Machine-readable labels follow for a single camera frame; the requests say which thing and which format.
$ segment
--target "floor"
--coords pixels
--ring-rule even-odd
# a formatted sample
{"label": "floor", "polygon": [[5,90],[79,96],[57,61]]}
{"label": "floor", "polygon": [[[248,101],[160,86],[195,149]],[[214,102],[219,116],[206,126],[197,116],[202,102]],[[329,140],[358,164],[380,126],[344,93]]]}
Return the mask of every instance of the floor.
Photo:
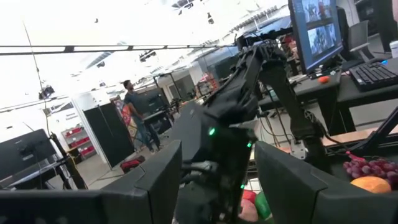
{"label": "floor", "polygon": [[[372,52],[382,52],[381,42],[378,35],[369,38],[370,46],[369,49]],[[388,54],[375,54],[376,57],[385,57],[388,58],[390,55]],[[388,115],[392,112],[392,110],[398,105],[398,99],[383,101],[379,103],[373,103],[370,105],[357,106],[355,108],[351,108],[351,114],[354,119],[354,123],[356,125],[357,130],[368,129],[373,127],[378,127],[384,119],[388,117]],[[310,105],[308,108],[309,111],[314,113],[314,115],[325,125],[325,122],[322,118],[319,106],[317,104]],[[269,120],[272,126],[272,129],[276,135],[283,134],[282,125],[279,122],[278,117],[272,118]],[[290,132],[290,118],[287,114],[281,114],[281,121],[283,126],[285,127],[286,132],[289,134]],[[262,123],[267,127],[267,123],[265,119],[262,119]],[[255,130],[258,138],[261,141],[265,141],[269,144],[274,144],[273,138],[270,134],[266,133],[262,126],[258,126]],[[281,143],[281,146],[289,146],[287,140],[284,136],[277,137],[277,140]],[[162,138],[162,144],[166,146],[169,143],[167,138]],[[140,154],[144,155],[147,159],[151,157],[151,154],[147,149],[140,152]],[[119,167],[114,167],[110,169],[109,166],[101,160],[98,155],[95,155],[86,161],[77,165],[77,168],[85,180],[89,189],[100,189],[105,185],[110,184],[111,182],[120,178],[123,174],[122,170]],[[62,182],[59,177],[56,177],[50,181],[50,183],[55,188],[62,188]],[[258,184],[258,180],[252,179],[245,189],[253,189],[255,191],[260,190],[260,186]]]}

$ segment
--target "green fruit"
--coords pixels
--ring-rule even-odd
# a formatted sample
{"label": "green fruit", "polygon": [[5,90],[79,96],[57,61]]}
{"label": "green fruit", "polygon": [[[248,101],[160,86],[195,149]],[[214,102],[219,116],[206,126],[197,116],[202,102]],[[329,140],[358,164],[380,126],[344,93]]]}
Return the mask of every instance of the green fruit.
{"label": "green fruit", "polygon": [[269,208],[264,192],[257,194],[256,198],[254,199],[254,204],[256,206],[257,213],[263,220],[271,215],[271,210]]}

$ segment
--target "t-shirt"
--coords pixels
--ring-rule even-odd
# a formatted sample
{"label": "t-shirt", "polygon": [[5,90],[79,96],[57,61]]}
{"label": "t-shirt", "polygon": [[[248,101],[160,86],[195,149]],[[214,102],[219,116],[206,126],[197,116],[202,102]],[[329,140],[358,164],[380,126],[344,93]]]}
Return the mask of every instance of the t-shirt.
{"label": "t-shirt", "polygon": [[[124,97],[124,103],[129,104],[132,103],[132,105],[135,107],[136,111],[141,114],[141,112],[138,109],[138,94],[137,93],[126,93],[126,96]],[[134,118],[139,118],[136,114],[133,112],[131,113],[131,116]]]}

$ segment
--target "computer monitor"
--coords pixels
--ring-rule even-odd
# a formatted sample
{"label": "computer monitor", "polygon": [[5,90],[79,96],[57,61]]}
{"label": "computer monitor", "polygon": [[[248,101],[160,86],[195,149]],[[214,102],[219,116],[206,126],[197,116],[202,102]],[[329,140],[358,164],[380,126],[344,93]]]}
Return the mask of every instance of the computer monitor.
{"label": "computer monitor", "polygon": [[43,129],[0,143],[0,180],[56,154]]}
{"label": "computer monitor", "polygon": [[289,9],[303,73],[343,50],[336,0],[289,0]]}

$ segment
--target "monitor screen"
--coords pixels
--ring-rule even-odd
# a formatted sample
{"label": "monitor screen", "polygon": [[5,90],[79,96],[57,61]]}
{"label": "monitor screen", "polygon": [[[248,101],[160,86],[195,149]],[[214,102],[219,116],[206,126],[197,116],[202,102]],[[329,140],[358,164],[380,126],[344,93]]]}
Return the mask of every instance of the monitor screen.
{"label": "monitor screen", "polygon": [[336,0],[290,0],[289,9],[303,73],[310,73],[343,49]]}

